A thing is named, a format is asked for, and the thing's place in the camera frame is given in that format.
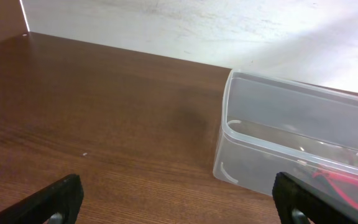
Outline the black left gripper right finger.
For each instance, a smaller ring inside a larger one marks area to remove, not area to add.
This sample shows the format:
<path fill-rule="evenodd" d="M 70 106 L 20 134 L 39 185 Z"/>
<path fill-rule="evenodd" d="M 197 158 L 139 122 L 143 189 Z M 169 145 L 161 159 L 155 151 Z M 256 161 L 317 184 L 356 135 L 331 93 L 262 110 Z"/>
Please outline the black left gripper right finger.
<path fill-rule="evenodd" d="M 284 224 L 357 223 L 353 208 L 286 172 L 276 175 L 272 195 Z"/>

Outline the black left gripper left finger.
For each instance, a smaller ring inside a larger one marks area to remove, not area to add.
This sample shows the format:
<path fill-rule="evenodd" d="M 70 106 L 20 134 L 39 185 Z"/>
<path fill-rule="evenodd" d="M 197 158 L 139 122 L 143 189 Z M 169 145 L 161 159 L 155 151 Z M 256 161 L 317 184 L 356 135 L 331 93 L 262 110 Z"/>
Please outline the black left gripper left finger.
<path fill-rule="evenodd" d="M 0 211 L 0 224 L 75 224 L 83 198 L 80 176 L 69 174 Z"/>

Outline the red handled cutting pliers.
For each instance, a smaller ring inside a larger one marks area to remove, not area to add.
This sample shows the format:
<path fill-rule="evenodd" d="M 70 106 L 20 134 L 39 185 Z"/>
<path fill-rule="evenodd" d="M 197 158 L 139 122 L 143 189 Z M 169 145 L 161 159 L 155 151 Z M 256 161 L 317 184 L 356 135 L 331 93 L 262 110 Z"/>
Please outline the red handled cutting pliers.
<path fill-rule="evenodd" d="M 311 177 L 332 197 L 358 210 L 358 179 L 354 176 L 317 169 Z"/>

